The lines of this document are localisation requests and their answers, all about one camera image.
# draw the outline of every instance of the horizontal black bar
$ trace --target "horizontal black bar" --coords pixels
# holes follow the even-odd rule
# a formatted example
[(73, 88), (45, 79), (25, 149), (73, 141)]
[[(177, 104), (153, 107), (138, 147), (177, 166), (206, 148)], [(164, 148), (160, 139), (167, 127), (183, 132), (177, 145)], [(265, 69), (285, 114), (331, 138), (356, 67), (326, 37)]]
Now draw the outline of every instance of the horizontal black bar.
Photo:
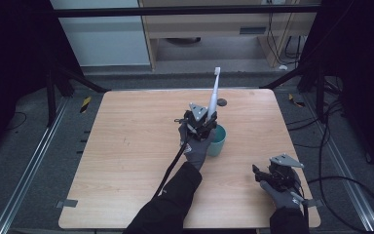
[(133, 17), (164, 15), (215, 15), (215, 14), (262, 14), (262, 13), (312, 13), (323, 8), (320, 4), (310, 5), (234, 5), (234, 6), (189, 6), (151, 8), (106, 8), (106, 9), (66, 9), (35, 11), (33, 15), (58, 18), (88, 17)]

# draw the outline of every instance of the table top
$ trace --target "table top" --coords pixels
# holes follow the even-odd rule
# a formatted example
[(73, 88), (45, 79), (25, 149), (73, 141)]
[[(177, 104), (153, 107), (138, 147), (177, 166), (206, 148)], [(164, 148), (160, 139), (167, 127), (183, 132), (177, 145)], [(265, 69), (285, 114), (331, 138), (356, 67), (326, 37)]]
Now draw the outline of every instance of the table top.
[[(179, 149), (178, 123), (189, 103), (207, 106), (211, 90), (117, 91), (104, 95), (68, 194), (61, 228), (126, 228), (151, 200)], [(254, 179), (251, 165), (268, 172), (269, 158), (298, 159), (271, 90), (219, 89), (228, 104), (217, 107), (227, 131), (222, 152), (207, 156), (203, 181), (185, 228), (263, 228), (275, 208)], [(182, 156), (171, 176), (185, 162)], [(306, 198), (312, 198), (301, 169)], [(309, 208), (310, 226), (320, 218)]]

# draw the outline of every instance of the gloved hand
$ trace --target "gloved hand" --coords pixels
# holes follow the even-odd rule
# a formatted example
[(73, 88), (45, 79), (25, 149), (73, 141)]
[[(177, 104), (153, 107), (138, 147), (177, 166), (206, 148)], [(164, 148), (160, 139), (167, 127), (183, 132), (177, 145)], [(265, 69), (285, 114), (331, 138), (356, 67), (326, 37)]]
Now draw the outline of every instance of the gloved hand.
[[(299, 189), (300, 188), (299, 175), (297, 175), (296, 172), (294, 172), (294, 175), (295, 175), (295, 180), (296, 180), (294, 187), (296, 189)], [(300, 209), (301, 202), (295, 197), (293, 197), (293, 195), (291, 195), (290, 193), (290, 192), (295, 192), (294, 188), (289, 188), (286, 191), (278, 192), (265, 180), (260, 181), (260, 187), (262, 187), (272, 197), (277, 210), (283, 207), (292, 208), (292, 209)]]
[[(181, 124), (181, 126), (178, 128), (178, 131), (180, 132), (181, 144), (183, 144), (187, 136), (187, 124)], [(203, 163), (205, 162), (207, 149), (210, 146), (211, 142), (214, 140), (214, 138), (214, 130), (210, 131), (208, 138), (205, 140), (196, 140), (190, 137), (187, 143), (187, 147), (184, 150), (184, 155), (186, 156), (187, 161), (191, 163), (197, 170), (200, 170)]]

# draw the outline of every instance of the teal cup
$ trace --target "teal cup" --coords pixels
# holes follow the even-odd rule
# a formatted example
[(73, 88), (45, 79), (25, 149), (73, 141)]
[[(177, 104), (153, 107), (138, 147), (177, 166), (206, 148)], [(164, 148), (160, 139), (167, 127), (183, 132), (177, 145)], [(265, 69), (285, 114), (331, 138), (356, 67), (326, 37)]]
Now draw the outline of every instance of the teal cup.
[(223, 148), (224, 141), (226, 140), (226, 130), (221, 125), (215, 128), (215, 138), (207, 149), (208, 156), (218, 156)]

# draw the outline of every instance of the white wall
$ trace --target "white wall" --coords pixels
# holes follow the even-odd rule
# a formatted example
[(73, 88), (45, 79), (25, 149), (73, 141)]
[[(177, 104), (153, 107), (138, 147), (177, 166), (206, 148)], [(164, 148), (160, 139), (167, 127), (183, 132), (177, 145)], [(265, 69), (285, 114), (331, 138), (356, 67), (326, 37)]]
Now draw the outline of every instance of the white wall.
[[(51, 0), (54, 9), (138, 7), (136, 0)], [(59, 19), (81, 66), (149, 65), (141, 17)]]

